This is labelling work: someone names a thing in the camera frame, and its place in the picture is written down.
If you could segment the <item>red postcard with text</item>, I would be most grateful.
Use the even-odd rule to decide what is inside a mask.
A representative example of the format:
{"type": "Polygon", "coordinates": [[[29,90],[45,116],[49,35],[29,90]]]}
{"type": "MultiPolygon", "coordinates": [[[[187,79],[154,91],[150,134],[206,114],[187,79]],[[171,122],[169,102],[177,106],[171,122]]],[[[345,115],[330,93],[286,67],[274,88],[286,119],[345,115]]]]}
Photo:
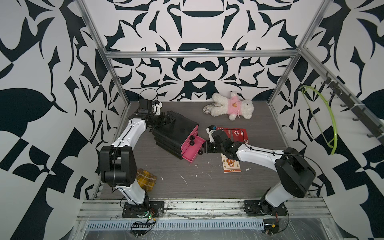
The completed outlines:
{"type": "Polygon", "coordinates": [[[228,137],[231,137],[232,136],[232,130],[229,129],[229,128],[222,128],[222,127],[217,127],[217,130],[222,130],[224,131],[228,137]]]}

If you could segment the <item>pink drawer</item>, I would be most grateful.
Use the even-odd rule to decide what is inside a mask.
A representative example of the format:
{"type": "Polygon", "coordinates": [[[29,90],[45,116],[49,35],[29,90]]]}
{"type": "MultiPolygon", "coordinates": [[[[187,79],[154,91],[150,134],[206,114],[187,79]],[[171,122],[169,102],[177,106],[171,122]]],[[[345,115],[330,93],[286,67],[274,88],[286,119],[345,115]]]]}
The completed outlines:
{"type": "Polygon", "coordinates": [[[191,131],[191,133],[187,135],[186,140],[181,146],[182,152],[185,152],[189,146],[193,146],[195,144],[198,131],[199,131],[199,125],[196,125],[191,131]]]}
{"type": "Polygon", "coordinates": [[[199,151],[201,150],[205,141],[206,140],[199,136],[196,136],[194,140],[189,141],[185,150],[182,151],[182,158],[192,163],[199,155],[199,151]]]}

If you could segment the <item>red postcard with logo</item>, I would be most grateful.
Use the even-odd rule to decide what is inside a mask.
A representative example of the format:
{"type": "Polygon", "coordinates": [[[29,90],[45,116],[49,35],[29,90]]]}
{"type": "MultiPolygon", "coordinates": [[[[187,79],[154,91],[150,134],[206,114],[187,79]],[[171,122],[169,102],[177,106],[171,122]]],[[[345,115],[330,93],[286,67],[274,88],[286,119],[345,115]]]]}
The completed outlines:
{"type": "Polygon", "coordinates": [[[245,129],[229,129],[233,142],[249,143],[247,131],[245,129]]]}

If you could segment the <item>black drawer cabinet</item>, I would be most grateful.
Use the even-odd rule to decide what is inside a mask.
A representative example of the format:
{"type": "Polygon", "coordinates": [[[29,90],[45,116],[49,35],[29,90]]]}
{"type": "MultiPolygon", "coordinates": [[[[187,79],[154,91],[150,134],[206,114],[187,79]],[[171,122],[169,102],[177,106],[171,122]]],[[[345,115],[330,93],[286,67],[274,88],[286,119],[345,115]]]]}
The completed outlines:
{"type": "Polygon", "coordinates": [[[176,120],[170,124],[155,127],[153,135],[156,144],[179,159],[182,158],[181,146],[198,123],[172,111],[176,120]]]}

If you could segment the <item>white orange postcard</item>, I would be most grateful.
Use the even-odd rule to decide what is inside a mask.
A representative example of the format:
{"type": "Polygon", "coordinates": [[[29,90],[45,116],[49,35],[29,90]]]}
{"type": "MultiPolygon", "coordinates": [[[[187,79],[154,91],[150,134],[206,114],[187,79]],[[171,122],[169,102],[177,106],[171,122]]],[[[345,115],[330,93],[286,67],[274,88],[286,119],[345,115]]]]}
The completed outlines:
{"type": "Polygon", "coordinates": [[[224,173],[241,173],[240,163],[221,154],[224,173]]]}

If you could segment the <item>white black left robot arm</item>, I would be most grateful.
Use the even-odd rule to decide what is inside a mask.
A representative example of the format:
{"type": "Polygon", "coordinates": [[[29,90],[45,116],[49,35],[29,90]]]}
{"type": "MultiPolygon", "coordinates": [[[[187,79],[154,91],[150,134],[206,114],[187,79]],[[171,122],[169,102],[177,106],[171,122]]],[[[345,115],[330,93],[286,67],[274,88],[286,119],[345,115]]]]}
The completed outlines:
{"type": "Polygon", "coordinates": [[[129,117],[125,130],[118,139],[100,152],[99,167],[101,182],[120,191],[133,208],[148,211],[148,194],[136,179],[137,165],[134,148],[147,127],[161,127],[175,121],[171,112],[150,113],[137,110],[129,117]]]}

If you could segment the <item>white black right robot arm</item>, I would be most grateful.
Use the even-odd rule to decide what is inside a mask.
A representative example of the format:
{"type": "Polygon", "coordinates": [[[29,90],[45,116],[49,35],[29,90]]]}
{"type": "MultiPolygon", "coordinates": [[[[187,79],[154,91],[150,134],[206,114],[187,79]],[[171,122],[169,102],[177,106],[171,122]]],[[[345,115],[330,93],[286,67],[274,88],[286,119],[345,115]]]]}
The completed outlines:
{"type": "Polygon", "coordinates": [[[223,130],[216,130],[210,136],[211,139],[203,144],[205,153],[223,154],[230,160],[253,163],[278,174],[280,182],[267,190],[252,214],[271,215],[282,208],[285,201],[293,197],[304,198],[317,176],[307,162],[308,158],[294,148],[274,151],[233,142],[223,130]]]}

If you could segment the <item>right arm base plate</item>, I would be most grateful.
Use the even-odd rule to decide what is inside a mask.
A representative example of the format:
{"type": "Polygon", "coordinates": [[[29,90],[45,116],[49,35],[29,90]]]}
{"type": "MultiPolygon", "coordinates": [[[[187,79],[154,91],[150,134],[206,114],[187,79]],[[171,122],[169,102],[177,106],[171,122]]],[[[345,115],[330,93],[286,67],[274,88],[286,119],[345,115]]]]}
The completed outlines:
{"type": "Polygon", "coordinates": [[[265,200],[245,200],[244,211],[250,217],[284,217],[288,215],[288,211],[284,203],[280,204],[278,207],[273,207],[265,200]]]}

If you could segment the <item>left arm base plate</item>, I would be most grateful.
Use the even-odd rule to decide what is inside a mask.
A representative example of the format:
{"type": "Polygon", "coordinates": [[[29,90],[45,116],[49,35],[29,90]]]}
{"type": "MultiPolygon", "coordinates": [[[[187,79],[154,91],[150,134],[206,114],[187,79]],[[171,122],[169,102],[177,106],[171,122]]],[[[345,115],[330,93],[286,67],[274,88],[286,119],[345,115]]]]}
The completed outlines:
{"type": "Polygon", "coordinates": [[[157,217],[164,213],[164,201],[149,201],[141,205],[125,203],[122,218],[149,218],[157,217]]]}

